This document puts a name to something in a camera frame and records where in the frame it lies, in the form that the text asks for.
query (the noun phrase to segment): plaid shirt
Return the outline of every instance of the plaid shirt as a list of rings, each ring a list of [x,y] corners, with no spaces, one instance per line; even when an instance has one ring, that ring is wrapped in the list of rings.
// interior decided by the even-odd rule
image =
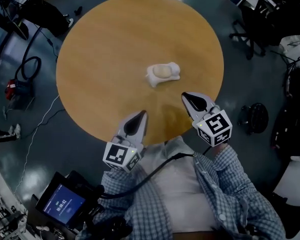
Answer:
[[[185,145],[181,137],[170,142],[175,146]],[[285,239],[285,230],[279,216],[268,200],[256,190],[245,174],[236,152],[229,145],[214,161],[200,153],[192,151],[192,154],[197,180],[220,229],[226,230],[233,239]],[[116,169],[104,172],[101,184],[106,193],[118,194],[130,190],[146,176],[143,168],[137,164],[130,174]],[[115,216],[124,217],[133,228],[128,239],[173,239],[170,216],[159,197],[157,186],[151,180],[134,195],[99,199],[99,203],[105,211],[94,217],[95,224]],[[76,240],[90,237],[84,225]]]

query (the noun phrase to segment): display screen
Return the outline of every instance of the display screen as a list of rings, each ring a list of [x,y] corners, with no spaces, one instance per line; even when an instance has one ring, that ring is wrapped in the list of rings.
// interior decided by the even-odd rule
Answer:
[[[43,211],[56,220],[67,224],[84,202],[84,198],[60,184]]]

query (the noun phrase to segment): gray floor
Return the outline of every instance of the gray floor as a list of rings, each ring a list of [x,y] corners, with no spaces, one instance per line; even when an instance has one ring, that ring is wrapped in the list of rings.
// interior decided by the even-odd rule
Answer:
[[[74,10],[83,6],[82,14],[106,0],[49,0],[62,13],[74,17]],[[226,110],[233,122],[233,135],[230,144],[237,151],[245,172],[255,186],[263,193],[272,191],[283,175],[287,162],[283,161],[270,148],[270,135],[276,115],[284,102],[282,89],[285,64],[279,56],[267,53],[265,57],[246,60],[248,47],[243,42],[229,39],[234,32],[232,22],[241,18],[240,10],[229,0],[182,0],[197,10],[213,27],[219,38],[224,57],[224,77],[217,103]],[[36,29],[30,28],[31,34]],[[60,39],[44,31],[58,50]],[[4,89],[9,79],[14,77],[27,42],[14,37],[8,45],[0,66],[0,129],[8,129],[10,124],[22,125],[23,134],[33,130],[58,95],[56,87],[56,58],[52,49],[41,34],[35,40],[28,56],[42,58],[42,68],[35,79],[36,99],[29,111],[12,111],[8,120],[2,116],[2,107],[7,104]],[[269,124],[262,134],[247,136],[236,125],[242,105],[255,102],[263,103],[269,112]],[[58,99],[51,116],[63,108]],[[203,151],[207,146],[192,129],[184,134],[185,141],[196,151]],[[12,190],[18,185],[31,137],[0,145],[0,171]],[[55,171],[64,175],[71,170],[81,173],[92,184],[98,184],[103,171],[107,168],[102,162],[105,143],[95,139],[68,116],[59,113],[48,125],[39,128],[28,156],[24,180],[17,191],[17,196],[25,205],[32,194],[40,195],[50,182]]]

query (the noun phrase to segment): table top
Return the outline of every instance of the table top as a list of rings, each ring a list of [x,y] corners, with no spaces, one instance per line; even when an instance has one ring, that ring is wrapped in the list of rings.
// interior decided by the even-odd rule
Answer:
[[[175,62],[180,80],[152,88],[147,67]],[[182,92],[213,100],[224,74],[223,53],[209,23],[178,0],[108,0],[85,14],[61,47],[56,83],[71,118],[94,137],[111,141],[120,121],[146,110],[143,143],[191,128]]]

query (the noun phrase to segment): red object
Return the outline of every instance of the red object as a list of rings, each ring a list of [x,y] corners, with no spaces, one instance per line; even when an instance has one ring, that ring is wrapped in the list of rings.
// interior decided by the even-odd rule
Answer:
[[[11,79],[9,80],[6,89],[4,91],[5,98],[10,101],[15,94],[15,90],[16,90],[16,81],[15,79]]]

